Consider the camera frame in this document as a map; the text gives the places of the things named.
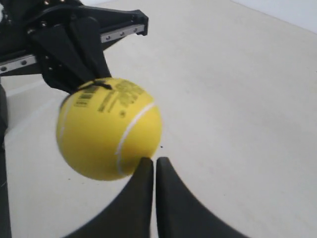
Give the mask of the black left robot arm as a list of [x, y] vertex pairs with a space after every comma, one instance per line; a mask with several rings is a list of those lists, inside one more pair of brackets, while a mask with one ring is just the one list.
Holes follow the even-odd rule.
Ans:
[[[84, 5], [81, 0], [1, 0], [0, 1], [0, 76], [41, 74], [52, 88], [73, 93], [80, 85], [95, 78], [111, 76], [102, 53], [129, 34], [146, 36], [149, 18], [140, 10], [114, 10]], [[8, 129], [7, 95], [0, 82], [0, 237], [11, 238], [8, 184], [4, 137]], [[118, 225], [106, 224], [106, 215], [123, 205], [123, 196], [132, 192], [132, 184], [146, 175], [145, 203], [123, 218], [141, 215], [123, 234]], [[119, 234], [113, 238], [150, 238], [153, 163], [142, 159], [133, 176], [114, 200], [96, 219], [84, 225], [89, 235], [108, 235], [106, 228]]]

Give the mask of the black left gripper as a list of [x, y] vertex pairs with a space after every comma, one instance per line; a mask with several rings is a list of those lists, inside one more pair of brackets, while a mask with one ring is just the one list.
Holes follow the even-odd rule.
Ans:
[[[72, 19], [70, 31], [79, 51], [59, 25]], [[41, 73], [51, 88], [73, 93], [88, 81], [111, 77], [103, 50], [128, 35], [146, 36], [148, 24], [140, 10], [88, 6], [81, 0], [2, 0], [0, 74]]]

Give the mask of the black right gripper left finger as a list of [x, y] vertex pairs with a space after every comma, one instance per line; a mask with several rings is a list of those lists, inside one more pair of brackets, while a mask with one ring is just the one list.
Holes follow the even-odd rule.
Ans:
[[149, 238], [154, 166], [142, 158], [126, 186], [101, 213], [68, 238]]

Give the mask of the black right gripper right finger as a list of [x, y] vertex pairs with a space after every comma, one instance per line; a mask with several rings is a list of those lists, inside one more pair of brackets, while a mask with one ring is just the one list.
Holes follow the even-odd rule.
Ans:
[[160, 238], [245, 238], [207, 209], [188, 189], [169, 158], [156, 166], [156, 214]]

